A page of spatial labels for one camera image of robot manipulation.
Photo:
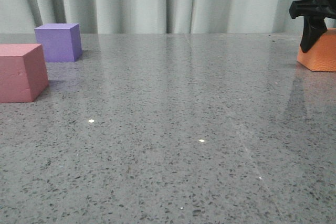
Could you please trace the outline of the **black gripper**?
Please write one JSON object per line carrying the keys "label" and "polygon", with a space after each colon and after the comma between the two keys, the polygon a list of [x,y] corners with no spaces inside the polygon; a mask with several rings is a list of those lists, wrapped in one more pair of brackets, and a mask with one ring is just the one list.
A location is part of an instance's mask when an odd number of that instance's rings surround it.
{"label": "black gripper", "polygon": [[293,1],[289,8],[289,14],[292,19],[304,16],[300,47],[302,52],[306,53],[327,31],[324,18],[335,19],[335,0]]}

